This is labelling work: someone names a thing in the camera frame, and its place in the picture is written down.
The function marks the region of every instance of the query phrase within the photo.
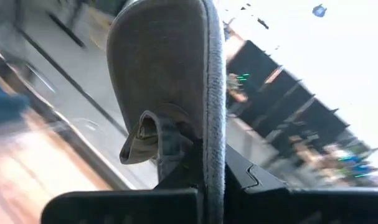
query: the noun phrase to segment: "desk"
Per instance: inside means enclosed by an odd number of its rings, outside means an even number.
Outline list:
[[[14,94],[1,77],[0,86]],[[28,109],[22,117],[28,130],[41,131],[0,140],[0,223],[39,223],[43,207],[57,195],[111,189],[67,141],[46,128],[41,115]]]
[[[319,172],[327,178],[330,182],[334,182],[341,187],[349,187],[349,184],[343,180],[338,179],[340,175],[331,166],[329,159],[320,155],[315,150],[309,149],[302,142],[299,136],[290,136],[289,141],[294,143],[294,150],[297,155],[306,161],[310,166],[317,168]]]

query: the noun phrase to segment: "black panel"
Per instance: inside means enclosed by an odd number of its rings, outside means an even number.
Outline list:
[[[282,71],[268,86],[262,91],[260,104],[265,107],[266,111],[274,106],[283,96],[292,89],[296,84],[295,80],[287,72]]]
[[[320,101],[314,101],[302,114],[300,119],[318,132],[321,140],[332,143],[346,129],[347,124],[333,114]]]
[[[263,113],[263,108],[258,106],[256,103],[252,103],[249,107],[247,107],[241,114],[239,114],[239,118],[247,123],[249,126]]]
[[[277,63],[248,40],[230,61],[227,70],[237,75],[249,74],[242,83],[244,92],[251,97],[276,68]]]
[[[347,124],[335,115],[328,116],[326,123],[328,126],[320,135],[328,143],[334,142],[347,127]]]
[[[201,211],[195,188],[70,192],[53,198],[40,220],[42,224],[192,224],[201,223]]]
[[[267,136],[310,98],[312,98],[312,95],[305,88],[298,85],[294,91],[282,100],[278,108],[271,111],[267,118],[255,127],[255,131],[263,137]]]
[[[331,116],[331,112],[319,100],[315,100],[301,114],[301,120],[315,131],[320,131],[326,127],[326,118]]]

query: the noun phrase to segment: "floor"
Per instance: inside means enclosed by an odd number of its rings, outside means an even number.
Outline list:
[[[0,86],[12,93],[1,78]],[[0,129],[23,123],[24,131],[0,137],[0,223],[39,223],[45,205],[60,194],[110,190],[35,111]]]
[[[95,99],[115,120],[124,125],[122,115],[116,102],[110,77],[108,75],[104,42],[94,43],[91,38],[102,37],[102,32],[91,28],[90,14],[83,13],[75,34],[85,43],[81,49],[63,33],[47,16],[45,9],[55,10],[50,1],[44,4],[38,0],[26,1],[25,31],[74,79],[83,89]],[[63,20],[63,12],[55,11]],[[39,79],[34,86],[43,94],[65,117],[76,125],[83,135],[99,150],[116,172],[121,174],[132,189],[150,189],[157,184],[156,168],[152,162],[123,166],[119,162],[119,152],[126,140],[110,122],[108,122],[86,99],[74,89],[68,81],[60,75],[32,46],[26,43],[24,55],[54,86],[50,91]],[[97,124],[96,128],[88,128],[88,122]],[[262,163],[275,153],[274,149],[266,147],[260,138],[249,137],[244,130],[237,126],[236,120],[230,120],[227,125],[227,142],[252,162]],[[302,182],[291,175],[293,168],[282,163],[276,170],[289,170],[286,175],[292,182]],[[307,178],[312,174],[303,171]],[[318,185],[317,180],[310,180],[312,185]]]

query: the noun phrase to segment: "green light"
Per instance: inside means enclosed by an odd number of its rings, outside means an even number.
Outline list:
[[[344,157],[344,158],[342,158],[342,159],[338,159],[338,161],[344,161],[344,160],[347,160],[347,159],[350,159],[350,158],[352,158],[351,156],[348,156],[348,157]]]
[[[368,175],[371,175],[371,174],[356,175],[355,177],[365,177],[365,176],[368,176]]]

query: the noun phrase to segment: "wooden floor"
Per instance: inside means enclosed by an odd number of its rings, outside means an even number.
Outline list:
[[[46,203],[59,194],[110,189],[37,113],[29,110],[24,123],[36,131],[0,138],[0,224],[39,223]]]

